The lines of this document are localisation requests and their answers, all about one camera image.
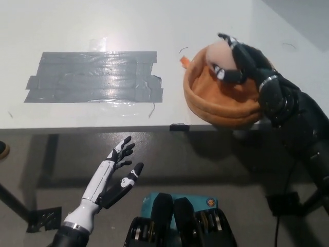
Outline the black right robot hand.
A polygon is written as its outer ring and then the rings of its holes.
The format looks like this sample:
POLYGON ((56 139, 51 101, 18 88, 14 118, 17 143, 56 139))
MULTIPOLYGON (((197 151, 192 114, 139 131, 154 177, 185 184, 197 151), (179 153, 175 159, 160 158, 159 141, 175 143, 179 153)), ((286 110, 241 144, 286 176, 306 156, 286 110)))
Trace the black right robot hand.
POLYGON ((279 73, 260 50, 227 34, 218 33, 217 35, 228 44, 236 65, 236 69, 226 69, 218 63, 211 63, 217 79, 231 84, 243 84, 247 79, 252 79, 258 90, 261 90, 266 83, 278 80, 279 73))

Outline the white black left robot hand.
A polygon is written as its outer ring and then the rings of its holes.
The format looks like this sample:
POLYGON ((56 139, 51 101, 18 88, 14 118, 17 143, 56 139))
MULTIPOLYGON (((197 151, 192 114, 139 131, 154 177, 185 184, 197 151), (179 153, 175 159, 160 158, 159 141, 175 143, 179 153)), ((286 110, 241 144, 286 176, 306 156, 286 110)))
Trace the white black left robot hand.
POLYGON ((133 153, 135 144, 132 137, 123 139, 101 162, 91 178, 79 206, 64 219, 64 226, 88 234, 94 229, 94 217, 102 208, 110 208, 124 197, 135 185, 144 164, 138 163, 125 177, 108 189, 108 183, 114 172, 132 161, 124 158, 133 153))

